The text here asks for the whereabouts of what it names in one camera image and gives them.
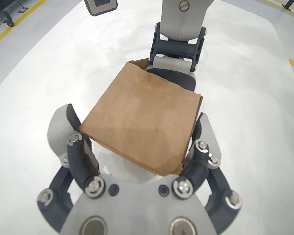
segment white floor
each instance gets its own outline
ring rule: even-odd
[[[83,2],[17,64],[0,85],[0,235],[55,234],[36,205],[60,167],[46,132],[72,103],[84,120],[126,61],[149,55],[161,0],[118,0],[91,17]],[[222,150],[221,169],[243,199],[224,234],[294,234],[294,74],[273,25],[216,0],[196,92]],[[136,182],[151,176],[94,144],[101,167]],[[131,169],[131,175],[122,175]],[[71,188],[73,201],[81,191]],[[198,192],[203,204],[209,189]]]

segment gray floor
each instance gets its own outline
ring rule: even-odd
[[[24,6],[31,7],[39,0],[19,0]],[[0,42],[0,84],[13,70],[18,62],[34,45],[52,29],[68,12],[82,0],[48,0],[15,27]],[[294,16],[283,10],[271,7],[259,0],[221,0],[247,11],[253,12],[267,20],[275,27],[288,57],[294,60]],[[14,11],[20,6],[15,3]],[[20,14],[13,14],[13,19]],[[0,27],[0,34],[7,27]]]

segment brown cardboard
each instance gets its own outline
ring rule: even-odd
[[[179,174],[202,97],[128,62],[80,130],[154,174]]]

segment bolt head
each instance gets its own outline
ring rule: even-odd
[[[217,164],[219,162],[219,160],[214,157],[213,155],[210,157],[210,161],[213,163],[213,164]]]
[[[186,181],[180,181],[178,185],[178,190],[181,193],[187,193],[189,190],[189,185],[186,183]]]
[[[46,203],[48,202],[49,199],[50,199],[50,194],[48,192],[44,192],[41,194],[39,201],[42,203]]]
[[[70,138],[70,142],[75,143],[79,140],[79,137],[77,135],[74,135],[73,137]]]
[[[231,203],[232,205],[234,205],[234,206],[238,205],[238,204],[240,203],[240,199],[239,199],[239,197],[236,196],[236,195],[234,195],[234,194],[232,194],[232,195],[230,196],[230,203]]]
[[[90,191],[91,193],[95,193],[95,192],[97,192],[97,191],[99,190],[100,187],[101,187],[101,186],[100,186],[100,183],[99,183],[98,181],[92,181],[92,182],[89,183],[89,186],[88,186],[89,191]]]
[[[202,150],[207,149],[207,144],[206,144],[205,142],[199,142],[199,143],[198,143],[198,146],[199,146]]]

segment white robot link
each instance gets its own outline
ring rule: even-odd
[[[194,71],[206,34],[203,19],[213,1],[163,0],[146,71],[195,90]],[[118,6],[117,0],[84,2],[93,16]],[[168,40],[161,40],[160,34]],[[196,38],[196,44],[189,43]],[[61,235],[216,235],[239,213],[242,199],[220,169],[221,151],[206,114],[201,113],[195,124],[181,173],[145,184],[101,174],[91,140],[79,132],[80,124],[67,104],[54,113],[47,134],[62,167],[37,204]],[[73,179],[83,191],[74,206],[68,193]],[[194,193],[205,180],[212,194],[204,207]]]

